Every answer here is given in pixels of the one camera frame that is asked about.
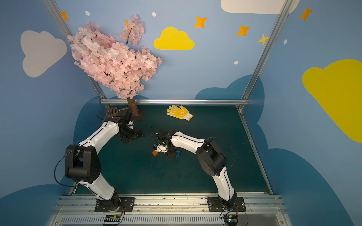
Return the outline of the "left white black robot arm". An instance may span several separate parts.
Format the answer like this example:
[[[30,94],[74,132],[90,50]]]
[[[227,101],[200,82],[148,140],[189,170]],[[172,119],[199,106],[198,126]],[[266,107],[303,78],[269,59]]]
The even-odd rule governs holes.
[[[99,206],[115,211],[121,203],[117,190],[102,176],[99,152],[114,136],[120,135],[123,144],[143,137],[142,130],[134,127],[129,109],[112,107],[101,126],[77,145],[69,145],[65,155],[65,176],[88,188]]]

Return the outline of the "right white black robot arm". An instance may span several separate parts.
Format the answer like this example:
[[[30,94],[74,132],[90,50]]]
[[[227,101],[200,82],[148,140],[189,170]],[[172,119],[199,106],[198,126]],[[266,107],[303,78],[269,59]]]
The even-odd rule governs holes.
[[[226,155],[213,138],[199,139],[180,131],[169,133],[165,130],[159,130],[156,137],[160,142],[154,145],[155,151],[164,153],[168,158],[176,158],[179,149],[195,154],[203,171],[213,178],[221,203],[234,205],[237,193],[228,176]]]

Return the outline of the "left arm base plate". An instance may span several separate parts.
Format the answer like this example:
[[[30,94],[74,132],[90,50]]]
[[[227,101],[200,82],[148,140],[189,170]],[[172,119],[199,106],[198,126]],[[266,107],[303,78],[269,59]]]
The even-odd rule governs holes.
[[[112,200],[96,200],[95,212],[132,212],[134,197],[116,197]]]

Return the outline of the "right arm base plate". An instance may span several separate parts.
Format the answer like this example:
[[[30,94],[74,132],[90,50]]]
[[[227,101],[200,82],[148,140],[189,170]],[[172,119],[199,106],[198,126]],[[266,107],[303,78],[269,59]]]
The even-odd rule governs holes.
[[[210,212],[236,211],[246,212],[246,204],[243,197],[236,197],[233,201],[225,201],[220,197],[208,197],[206,199]]]

